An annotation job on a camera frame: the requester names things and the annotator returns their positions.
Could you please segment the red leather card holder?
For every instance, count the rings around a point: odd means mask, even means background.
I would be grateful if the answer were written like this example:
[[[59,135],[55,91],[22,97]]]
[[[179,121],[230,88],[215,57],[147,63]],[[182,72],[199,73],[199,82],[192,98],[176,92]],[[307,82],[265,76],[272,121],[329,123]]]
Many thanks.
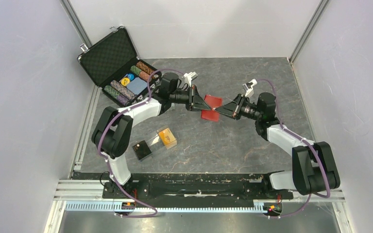
[[[202,110],[201,119],[218,122],[220,114],[215,109],[222,106],[222,98],[206,95],[204,100],[210,106],[210,110]]]

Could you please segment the clear plastic card box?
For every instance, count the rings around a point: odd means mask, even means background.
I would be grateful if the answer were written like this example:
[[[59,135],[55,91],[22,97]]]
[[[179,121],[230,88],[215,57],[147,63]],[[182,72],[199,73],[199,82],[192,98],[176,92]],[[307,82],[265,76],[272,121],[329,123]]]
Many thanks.
[[[163,142],[160,140],[160,138],[159,138],[159,136],[158,136],[158,132],[159,131],[161,131],[161,130],[163,130],[163,129],[165,129],[165,128],[169,128],[168,126],[164,126],[164,127],[162,127],[162,128],[160,128],[160,129],[158,129],[158,130],[156,130],[156,131],[154,131],[154,132],[152,132],[152,133],[150,133],[149,135],[147,135],[143,140],[145,140],[146,142],[147,142],[147,144],[148,144],[148,146],[150,147],[150,149],[151,149],[151,151],[152,151],[152,155],[150,155],[150,156],[148,156],[148,157],[151,157],[151,156],[153,156],[153,155],[155,155],[155,154],[158,154],[158,153],[160,153],[160,152],[162,152],[162,151],[164,151],[164,150],[169,150],[169,149],[166,149],[166,147],[164,146],[164,144],[163,144]]]

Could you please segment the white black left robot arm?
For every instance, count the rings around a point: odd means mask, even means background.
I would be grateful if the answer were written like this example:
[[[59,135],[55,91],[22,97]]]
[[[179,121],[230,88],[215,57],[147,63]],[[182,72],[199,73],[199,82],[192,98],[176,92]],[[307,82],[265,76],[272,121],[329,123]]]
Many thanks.
[[[148,94],[142,101],[118,109],[105,108],[92,134],[91,140],[116,183],[114,191],[122,198],[129,197],[133,192],[133,184],[129,182],[131,173],[124,154],[135,125],[165,113],[173,104],[183,104],[188,111],[211,110],[192,84],[198,76],[195,71],[182,74],[186,89],[178,88],[180,77],[177,71],[166,69],[165,72],[157,86],[147,84]]]

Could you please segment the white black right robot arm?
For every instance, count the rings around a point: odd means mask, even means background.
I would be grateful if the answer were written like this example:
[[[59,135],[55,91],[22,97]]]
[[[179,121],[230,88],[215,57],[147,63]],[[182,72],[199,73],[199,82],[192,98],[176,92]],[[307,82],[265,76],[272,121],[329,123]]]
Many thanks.
[[[340,177],[327,142],[314,142],[285,126],[276,116],[275,95],[263,92],[257,103],[239,94],[215,112],[239,120],[241,117],[254,120],[256,132],[264,140],[277,145],[291,156],[290,171],[276,171],[267,174],[261,192],[267,198],[274,198],[281,190],[297,191],[301,195],[316,194],[328,198],[332,189],[340,187]]]

